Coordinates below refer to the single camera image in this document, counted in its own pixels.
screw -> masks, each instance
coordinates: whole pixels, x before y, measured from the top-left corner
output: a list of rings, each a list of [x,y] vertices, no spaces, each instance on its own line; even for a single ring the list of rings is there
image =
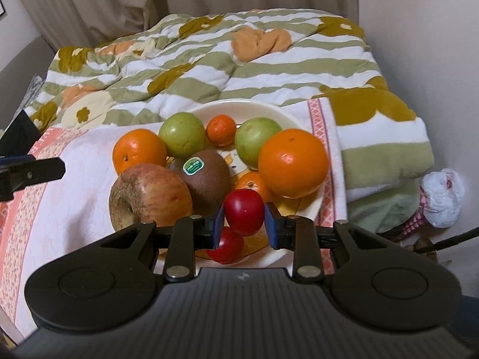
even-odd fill
[[[321,269],[316,266],[301,266],[298,268],[298,274],[304,278],[315,278],[321,274]]]
[[[184,278],[189,273],[190,269],[185,266],[171,266],[166,269],[166,274],[172,278]]]

white wall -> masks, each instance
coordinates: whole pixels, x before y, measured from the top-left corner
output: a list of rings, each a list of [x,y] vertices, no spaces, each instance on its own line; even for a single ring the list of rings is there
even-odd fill
[[[393,92],[427,125],[437,168],[457,170],[467,194],[458,223],[479,226],[479,0],[360,0],[360,24]],[[479,239],[440,260],[479,296]]]
[[[0,18],[0,70],[40,35],[20,0],[2,2],[7,14]]]

comforter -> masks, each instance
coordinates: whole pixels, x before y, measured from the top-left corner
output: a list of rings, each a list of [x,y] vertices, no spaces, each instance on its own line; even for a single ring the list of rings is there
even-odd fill
[[[349,191],[371,194],[433,165],[423,121],[389,91],[364,31],[311,9],[169,15],[95,49],[60,49],[26,111],[41,131],[89,130],[161,122],[219,99],[311,98],[331,103]]]

red tomato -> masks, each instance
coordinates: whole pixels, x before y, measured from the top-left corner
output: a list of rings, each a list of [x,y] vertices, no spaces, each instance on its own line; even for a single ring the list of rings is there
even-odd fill
[[[229,226],[241,236],[257,233],[264,221],[264,202],[253,189],[237,189],[225,198],[225,217]]]
[[[234,233],[230,227],[223,227],[218,248],[207,250],[207,254],[215,262],[227,265],[240,256],[243,245],[244,240],[240,235]]]

orange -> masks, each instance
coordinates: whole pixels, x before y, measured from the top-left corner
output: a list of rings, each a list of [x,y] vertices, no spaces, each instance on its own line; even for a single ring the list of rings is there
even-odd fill
[[[236,189],[253,189],[260,194],[264,203],[272,200],[271,190],[266,186],[263,178],[257,171],[250,171],[243,175],[236,184]]]
[[[258,171],[273,193],[297,199],[318,190],[329,161],[322,143],[304,130],[282,130],[261,148]]]
[[[215,146],[224,147],[235,141],[236,123],[227,115],[213,117],[207,125],[208,140]]]
[[[143,128],[123,135],[113,147],[113,166],[118,175],[139,163],[166,165],[166,147],[157,134]]]

